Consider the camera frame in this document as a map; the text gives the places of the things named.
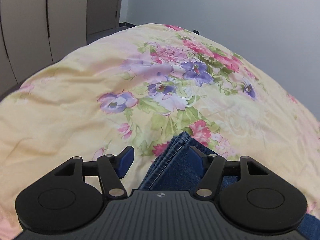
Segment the blue denim jeans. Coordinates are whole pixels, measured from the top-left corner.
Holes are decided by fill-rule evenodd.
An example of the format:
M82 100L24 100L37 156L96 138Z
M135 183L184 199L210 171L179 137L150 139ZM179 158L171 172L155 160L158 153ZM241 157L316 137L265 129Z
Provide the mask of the blue denim jeans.
M250 157L241 157L239 161L225 159L220 177L207 172L201 179L189 161L190 146L205 155L215 153L183 132L173 137L156 158L139 189L192 193L210 190L212 193L207 200L217 201L226 218L249 231L279 232L281 227L291 228L292 223L303 215L299 233L307 239L319 239L319 219L306 213L305 197L290 183Z

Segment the floral yellow quilt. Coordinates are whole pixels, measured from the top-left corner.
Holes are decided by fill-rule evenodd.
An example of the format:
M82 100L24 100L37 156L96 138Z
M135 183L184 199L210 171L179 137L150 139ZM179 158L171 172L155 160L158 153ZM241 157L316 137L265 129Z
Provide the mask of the floral yellow quilt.
M145 24L79 48L1 101L1 239L21 227L17 195L72 156L127 145L137 188L177 136L228 160L249 155L302 191L319 219L319 121L262 70L186 29Z

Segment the beige wardrobe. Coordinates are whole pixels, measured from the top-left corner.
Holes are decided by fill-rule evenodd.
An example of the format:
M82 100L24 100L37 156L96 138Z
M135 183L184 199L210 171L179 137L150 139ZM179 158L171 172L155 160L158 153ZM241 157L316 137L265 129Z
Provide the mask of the beige wardrobe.
M1 0L1 93L85 46L87 0Z

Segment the grey-brown door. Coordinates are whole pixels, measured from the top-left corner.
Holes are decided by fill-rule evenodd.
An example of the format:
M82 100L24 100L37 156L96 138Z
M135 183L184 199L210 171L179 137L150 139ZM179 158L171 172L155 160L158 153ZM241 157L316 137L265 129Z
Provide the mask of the grey-brown door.
M121 0L87 0L87 44L119 27Z

